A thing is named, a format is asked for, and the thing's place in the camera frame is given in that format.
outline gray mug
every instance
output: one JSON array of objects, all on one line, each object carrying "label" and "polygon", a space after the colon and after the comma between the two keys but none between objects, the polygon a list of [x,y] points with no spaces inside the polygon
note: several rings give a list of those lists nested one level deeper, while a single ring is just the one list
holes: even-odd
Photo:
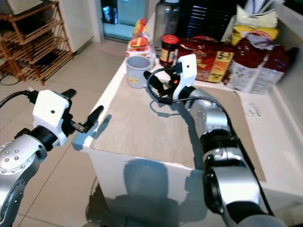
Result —
[{"label": "gray mug", "polygon": [[132,56],[126,60],[126,80],[134,88],[146,87],[144,71],[150,70],[151,60],[143,56]]}]

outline water bottle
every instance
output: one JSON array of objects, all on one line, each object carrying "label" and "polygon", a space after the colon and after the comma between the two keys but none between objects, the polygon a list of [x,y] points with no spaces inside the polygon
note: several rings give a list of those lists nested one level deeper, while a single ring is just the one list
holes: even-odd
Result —
[{"label": "water bottle", "polygon": [[179,0],[160,0],[156,5],[153,42],[158,58],[161,54],[162,36],[176,34],[179,14]]}]

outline beige mat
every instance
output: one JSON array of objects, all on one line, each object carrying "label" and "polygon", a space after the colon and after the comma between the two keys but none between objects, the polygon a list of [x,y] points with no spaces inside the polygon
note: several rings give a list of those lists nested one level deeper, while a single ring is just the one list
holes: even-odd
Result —
[{"label": "beige mat", "polygon": [[[203,89],[225,107],[259,179],[266,181],[240,97],[231,91]],[[197,148],[199,141],[192,133],[194,126],[183,106],[159,106],[145,89],[131,88],[123,79],[107,111],[109,122],[92,143],[92,148],[200,169],[202,154]]]}]

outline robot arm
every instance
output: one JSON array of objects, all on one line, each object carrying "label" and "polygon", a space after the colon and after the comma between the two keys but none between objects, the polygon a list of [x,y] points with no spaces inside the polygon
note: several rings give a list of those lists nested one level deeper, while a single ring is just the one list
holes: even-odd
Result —
[{"label": "robot arm", "polygon": [[[21,130],[15,140],[0,147],[0,227],[12,226],[28,181],[36,174],[40,163],[53,147],[63,146],[75,130],[86,133],[103,110],[99,106],[85,124],[75,123],[69,113],[70,89],[63,94],[50,90],[24,91],[35,104],[34,129]],[[0,102],[0,107],[7,100]]]},{"label": "robot arm", "polygon": [[148,90],[160,103],[184,101],[192,116],[203,149],[207,207],[220,214],[228,227],[285,227],[283,222],[261,209],[260,195],[264,193],[225,109],[214,97],[193,87],[197,75],[196,56],[180,57],[174,68],[165,71],[174,81],[169,82],[173,99],[158,97],[151,90],[150,85],[161,90],[161,94],[167,94],[154,73],[144,74]]}]

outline red jar lid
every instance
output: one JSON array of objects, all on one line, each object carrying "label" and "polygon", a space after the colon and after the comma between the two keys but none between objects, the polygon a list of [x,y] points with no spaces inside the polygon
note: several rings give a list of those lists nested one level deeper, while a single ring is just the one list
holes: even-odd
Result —
[{"label": "red jar lid", "polygon": [[162,37],[162,41],[167,44],[177,44],[179,42],[179,39],[174,35],[164,35]]}]

